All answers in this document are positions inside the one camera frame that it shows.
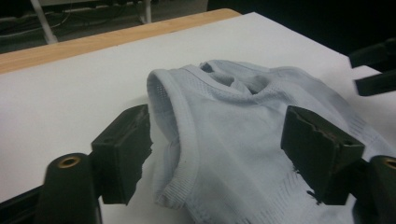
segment light blue sweater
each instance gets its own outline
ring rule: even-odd
[[[148,96],[170,142],[154,176],[156,203],[187,206],[197,223],[353,223],[353,200],[316,205],[280,149],[288,105],[362,141],[366,159],[394,155],[345,100],[299,68],[211,61],[155,70]]]

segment white table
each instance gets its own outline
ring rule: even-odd
[[[0,202],[42,184],[46,166],[91,141],[124,109],[146,104],[146,78],[156,68],[211,59],[303,68],[338,91],[396,147],[396,93],[360,97],[353,79],[376,73],[351,69],[346,56],[257,14],[218,21],[0,76]],[[153,154],[128,206],[103,205],[105,223],[193,223],[185,210],[155,205],[151,178],[166,144],[152,122]]]

